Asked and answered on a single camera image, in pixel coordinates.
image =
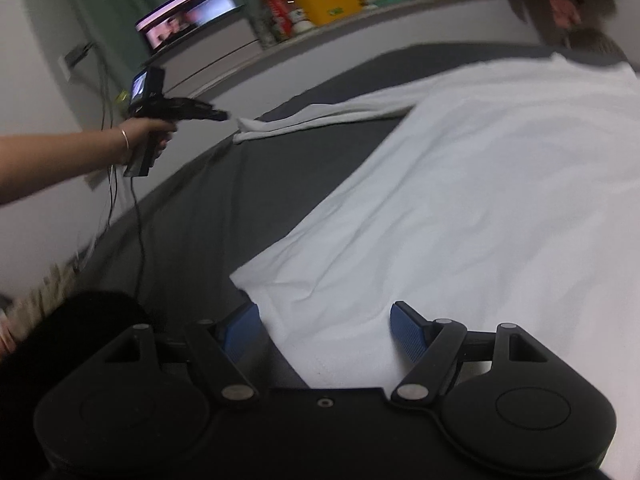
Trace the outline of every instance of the woman's arm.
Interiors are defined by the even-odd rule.
[[[111,130],[0,137],[0,205],[82,174],[125,162],[151,132],[174,132],[158,119],[128,119]],[[164,140],[159,147],[166,146]]]

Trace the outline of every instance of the white wall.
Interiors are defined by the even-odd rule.
[[[34,38],[24,0],[0,0],[0,133],[78,130]],[[0,290],[24,293],[45,275],[50,262],[73,254],[78,232],[97,218],[101,200],[82,180],[0,208]]]
[[[64,79],[58,66],[60,56],[71,51],[76,45],[88,42],[68,0],[23,0],[23,4],[40,53],[66,104],[80,127],[98,129],[102,101],[97,56],[92,52],[78,64],[74,71],[73,83]]]

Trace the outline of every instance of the black cable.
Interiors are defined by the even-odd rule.
[[[145,273],[146,253],[145,243],[142,239],[142,215],[140,214],[140,206],[138,205],[138,197],[136,191],[133,189],[133,177],[130,179],[131,195],[133,196],[133,206],[136,210],[136,219],[138,220],[138,242],[140,244],[140,266],[138,267],[138,278],[136,279],[136,288],[134,291],[134,298],[138,300],[140,294],[140,286],[142,285],[142,276]]]
[[[109,127],[113,128],[113,102],[111,101],[111,91],[109,89],[109,75],[107,70],[107,63],[102,55],[102,51],[100,47],[94,44],[95,53],[98,57],[98,70],[100,71],[100,80],[104,83],[103,87],[100,89],[100,93],[103,95],[103,102],[106,102],[109,107]],[[105,230],[102,234],[105,234],[109,228],[111,227],[111,219],[113,218],[113,213],[115,211],[116,204],[118,203],[118,172],[115,166],[111,166],[109,168],[109,193],[111,197],[111,206],[109,208],[109,216],[107,217],[107,224]],[[115,190],[111,188],[112,180],[111,173],[113,173],[113,184],[115,185]]]
[[[98,84],[100,90],[100,102],[102,104],[102,120],[100,121],[100,130],[104,130],[104,121],[107,115],[107,106],[110,109],[110,119],[111,119],[111,127],[113,127],[113,105],[110,103],[110,92],[109,92],[109,80],[105,78],[106,75],[106,67],[104,63],[104,59],[100,53],[99,47],[94,43],[93,47],[95,49],[97,63],[98,63]],[[113,183],[111,181],[111,168],[108,169],[107,178],[109,180],[109,197],[110,197],[110,207],[109,207],[109,216],[107,217],[107,223],[105,225],[104,231],[100,234],[99,238],[102,238],[104,234],[111,227],[111,218],[113,217],[113,212],[116,206],[117,193],[113,192]]]

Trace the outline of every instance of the tv screen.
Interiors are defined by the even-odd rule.
[[[233,0],[171,0],[136,23],[152,53],[237,7]]]
[[[131,103],[138,101],[145,94],[146,72],[137,76],[131,86]]]

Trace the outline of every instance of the hand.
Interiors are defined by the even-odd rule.
[[[158,143],[158,150],[156,151],[156,158],[158,158],[166,148],[169,140],[171,140],[172,133],[176,130],[176,126],[175,123],[161,119],[130,118],[120,124],[116,130],[118,130],[120,136],[122,136],[120,130],[123,130],[127,135],[130,152],[139,144],[146,142],[151,132],[163,133],[164,136]],[[126,160],[130,159],[130,152],[126,154]]]

